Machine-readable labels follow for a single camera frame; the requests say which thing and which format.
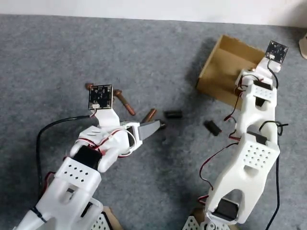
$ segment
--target cardboard base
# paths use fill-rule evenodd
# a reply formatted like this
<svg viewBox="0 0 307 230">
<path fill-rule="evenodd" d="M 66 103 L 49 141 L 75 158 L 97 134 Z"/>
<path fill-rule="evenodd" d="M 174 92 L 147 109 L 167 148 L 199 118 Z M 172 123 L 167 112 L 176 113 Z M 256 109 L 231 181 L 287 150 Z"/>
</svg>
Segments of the cardboard base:
<svg viewBox="0 0 307 230">
<path fill-rule="evenodd" d="M 113 230 L 123 230 L 119 221 L 116 219 L 112 210 L 109 207 L 104 207 L 104 212 L 106 213 L 106 216 L 109 219 Z"/>
<path fill-rule="evenodd" d="M 234 106 L 237 95 L 235 81 L 242 69 L 255 68 L 264 52 L 236 38 L 220 37 L 207 59 L 197 82 L 197 90 Z M 241 108 L 241 99 L 237 108 Z"/>
</svg>

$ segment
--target wire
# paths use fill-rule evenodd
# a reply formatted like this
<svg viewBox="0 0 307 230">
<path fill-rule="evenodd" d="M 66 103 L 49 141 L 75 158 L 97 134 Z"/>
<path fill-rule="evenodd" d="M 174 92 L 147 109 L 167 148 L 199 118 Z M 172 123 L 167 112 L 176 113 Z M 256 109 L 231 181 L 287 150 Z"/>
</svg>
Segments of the wire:
<svg viewBox="0 0 307 230">
<path fill-rule="evenodd" d="M 66 121 L 75 121 L 75 120 L 81 120 L 85 118 L 90 118 L 90 115 L 84 115 L 84 116 L 75 116 L 75 117 L 68 117 L 65 119 L 61 119 L 55 122 L 50 123 L 49 125 L 46 125 L 43 127 L 37 137 L 36 137 L 36 167 L 37 167 L 37 175 L 38 175 L 38 197 L 40 198 L 40 195 L 42 193 L 42 188 L 43 188 L 43 175 L 42 175 L 42 165 L 41 165 L 41 159 L 40 159 L 40 139 L 43 134 L 47 129 L 50 127 L 53 127 L 54 125 L 57 125 L 59 123 L 63 123 Z"/>
<path fill-rule="evenodd" d="M 277 127 L 280 127 L 280 132 L 277 133 L 279 136 L 281 136 L 281 135 L 283 134 L 283 127 L 289 125 L 289 124 L 282 124 L 282 123 L 279 122 L 279 121 L 265 121 L 265 122 L 263 122 L 262 125 L 259 127 L 259 132 L 262 130 L 263 126 L 264 126 L 266 123 L 275 123 L 275 124 L 277 125 Z"/>
<path fill-rule="evenodd" d="M 47 175 L 45 176 L 45 185 L 41 195 L 43 195 L 47 190 L 47 188 L 49 187 L 49 177 L 54 174 L 56 174 L 56 172 L 48 172 Z"/>
<path fill-rule="evenodd" d="M 201 165 L 201 168 L 200 168 L 200 178 L 203 180 L 203 181 L 205 181 L 205 182 L 207 182 L 209 185 L 210 185 L 210 187 L 211 187 L 211 189 L 213 190 L 213 186 L 212 186 L 212 184 L 210 183 L 210 181 L 209 180 L 207 180 L 207 179 L 205 179 L 205 178 L 203 178 L 203 176 L 201 175 L 201 171 L 202 171 L 202 169 L 203 169 L 203 167 L 213 158 L 213 157 L 215 157 L 217 154 L 219 154 L 220 152 L 222 152 L 224 149 L 226 149 L 226 148 L 228 148 L 228 147 L 230 147 L 230 146 L 232 146 L 232 145 L 237 145 L 238 143 L 236 142 L 236 143 L 231 143 L 230 145 L 227 145 L 226 147 L 224 147 L 224 148 L 222 148 L 220 151 L 218 151 L 217 153 L 215 153 L 215 154 L 213 154 L 211 157 L 209 157 L 207 160 L 205 160 L 205 162 Z"/>
<path fill-rule="evenodd" d="M 75 143 L 77 143 L 78 141 L 85 141 L 88 144 L 92 145 L 93 147 L 97 147 L 97 145 L 94 142 L 92 142 L 91 140 L 86 139 L 86 138 L 78 138 Z"/>
<path fill-rule="evenodd" d="M 111 133 L 107 138 L 103 139 L 99 144 L 96 145 L 96 144 L 94 143 L 94 144 L 95 144 L 94 149 L 101 152 L 101 150 L 100 150 L 99 148 L 100 148 L 106 141 L 108 141 L 112 136 L 114 136 L 114 134 L 116 134 L 116 133 L 119 132 L 119 131 L 124 131 L 124 132 L 128 133 L 128 134 L 132 137 L 133 142 L 134 142 L 133 145 L 129 148 L 129 152 L 128 152 L 127 154 L 121 154 L 121 155 L 119 155 L 119 158 L 124 158 L 124 157 L 127 157 L 127 156 L 131 155 L 132 152 L 133 152 L 134 149 L 135 149 L 135 146 L 136 146 L 136 139 L 135 139 L 134 135 L 133 135 L 131 132 L 129 132 L 128 130 L 126 130 L 126 129 L 124 129 L 124 128 L 115 129 L 114 131 L 112 131 L 112 133 Z"/>
<path fill-rule="evenodd" d="M 242 94 L 242 92 L 238 95 L 238 97 L 237 97 L 237 99 L 236 99 L 236 103 L 235 103 L 235 106 L 234 106 L 233 111 L 232 111 L 229 115 L 227 115 L 227 116 L 224 118 L 224 121 L 227 121 L 229 118 L 232 117 L 232 114 L 234 114 L 234 112 L 235 112 L 235 110 L 236 110 L 236 106 L 237 106 L 237 104 L 238 104 L 238 101 L 239 101 L 239 98 L 240 98 L 241 94 Z"/>
<path fill-rule="evenodd" d="M 273 220 L 275 219 L 275 216 L 277 215 L 277 212 L 279 210 L 279 206 L 280 206 L 280 194 L 279 194 L 279 156 L 276 159 L 276 193 L 277 193 L 277 207 L 273 213 L 273 216 L 271 217 L 267 227 L 265 228 L 265 230 L 268 230 L 273 222 Z"/>
<path fill-rule="evenodd" d="M 284 126 L 288 126 L 289 124 L 282 124 L 281 122 L 279 121 L 265 121 L 262 123 L 262 125 L 259 127 L 259 132 L 261 131 L 261 129 L 263 128 L 263 126 L 266 124 L 266 123 L 275 123 L 277 125 L 277 127 L 280 127 L 280 132 L 278 132 L 278 138 L 277 138 L 277 144 L 279 146 L 279 137 L 283 134 L 283 127 Z M 267 225 L 267 227 L 265 228 L 265 230 L 268 230 L 273 222 L 273 220 L 275 219 L 275 216 L 277 215 L 278 213 L 278 210 L 279 210 L 279 207 L 280 207 L 280 192 L 279 192 L 279 157 L 277 157 L 276 159 L 276 194 L 277 194 L 277 207 Z"/>
<path fill-rule="evenodd" d="M 275 77 L 276 88 L 278 89 L 278 86 L 279 86 L 278 78 L 277 78 L 276 74 L 273 72 L 273 70 L 269 67 L 269 64 L 271 63 L 271 61 L 272 61 L 272 59 L 270 59 L 270 60 L 268 61 L 267 68 L 268 68 L 268 70 L 271 72 L 271 74 Z"/>
<path fill-rule="evenodd" d="M 207 199 L 208 197 L 209 197 L 209 195 L 202 195 L 202 196 L 198 197 L 197 201 L 199 203 L 201 203 L 202 205 L 206 205 L 206 202 L 204 202 L 203 200 Z"/>
<path fill-rule="evenodd" d="M 241 138 L 238 138 L 238 137 L 234 137 L 233 134 L 235 134 L 236 132 L 236 129 L 231 133 L 229 134 L 228 138 L 232 139 L 232 140 L 237 140 L 237 141 L 240 141 Z"/>
</svg>

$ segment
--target perforated panel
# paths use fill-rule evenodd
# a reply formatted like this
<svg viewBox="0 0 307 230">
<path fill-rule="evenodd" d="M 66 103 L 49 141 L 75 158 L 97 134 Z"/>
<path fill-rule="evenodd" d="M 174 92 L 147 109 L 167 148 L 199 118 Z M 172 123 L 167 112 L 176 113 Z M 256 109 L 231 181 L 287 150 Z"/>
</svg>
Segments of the perforated panel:
<svg viewBox="0 0 307 230">
<path fill-rule="evenodd" d="M 268 146 L 246 141 L 241 154 L 245 165 L 261 170 L 266 168 L 267 165 L 271 167 L 276 161 L 279 152 Z"/>
<path fill-rule="evenodd" d="M 205 230 L 230 230 L 228 225 L 222 223 L 213 223 L 212 221 L 208 223 Z"/>
<path fill-rule="evenodd" d="M 65 159 L 55 177 L 62 178 L 85 191 L 95 190 L 101 181 L 98 171 L 69 157 Z"/>
<path fill-rule="evenodd" d="M 267 90 L 257 85 L 252 85 L 252 93 L 254 96 L 267 101 L 272 101 L 275 98 L 272 90 Z"/>
<path fill-rule="evenodd" d="M 106 220 L 104 213 L 101 213 L 98 216 L 97 221 L 93 224 L 91 230 L 112 230 L 112 228 L 109 226 L 108 221 Z"/>
<path fill-rule="evenodd" d="M 200 230 L 200 226 L 195 217 L 189 216 L 182 230 Z"/>
</svg>

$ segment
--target copper cylinder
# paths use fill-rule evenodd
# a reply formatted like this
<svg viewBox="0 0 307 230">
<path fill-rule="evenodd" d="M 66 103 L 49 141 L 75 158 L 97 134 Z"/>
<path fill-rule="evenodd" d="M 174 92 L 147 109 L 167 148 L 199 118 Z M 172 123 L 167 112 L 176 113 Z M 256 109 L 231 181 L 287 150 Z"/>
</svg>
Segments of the copper cylinder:
<svg viewBox="0 0 307 230">
<path fill-rule="evenodd" d="M 153 116 L 155 115 L 155 113 L 157 112 L 156 109 L 151 109 L 148 114 L 146 115 L 146 117 L 144 117 L 144 119 L 142 120 L 142 123 L 145 123 L 145 122 L 149 122 L 152 120 Z"/>
<path fill-rule="evenodd" d="M 90 88 L 91 88 L 92 86 L 94 86 L 94 83 L 86 83 L 86 84 L 85 84 L 85 88 L 86 88 L 87 90 L 90 90 Z"/>
<path fill-rule="evenodd" d="M 120 100 L 120 102 L 124 105 L 124 107 L 128 110 L 128 112 L 132 116 L 134 116 L 135 115 L 134 109 L 130 106 L 130 104 L 127 102 L 127 100 L 124 98 L 124 96 L 121 93 L 122 93 L 121 90 L 113 91 L 113 95 L 116 96 Z"/>
</svg>

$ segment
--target circuit board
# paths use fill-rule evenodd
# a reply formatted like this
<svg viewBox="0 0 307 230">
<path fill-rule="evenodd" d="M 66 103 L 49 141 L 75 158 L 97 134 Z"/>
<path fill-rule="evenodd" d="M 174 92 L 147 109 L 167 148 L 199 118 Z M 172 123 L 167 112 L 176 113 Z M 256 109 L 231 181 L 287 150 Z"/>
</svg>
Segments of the circuit board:
<svg viewBox="0 0 307 230">
<path fill-rule="evenodd" d="M 90 88 L 88 109 L 111 109 L 113 103 L 112 85 L 95 85 Z"/>
<path fill-rule="evenodd" d="M 287 51 L 288 47 L 277 42 L 270 41 L 267 51 L 265 52 L 265 57 L 282 64 L 284 58 L 286 57 Z"/>
</svg>

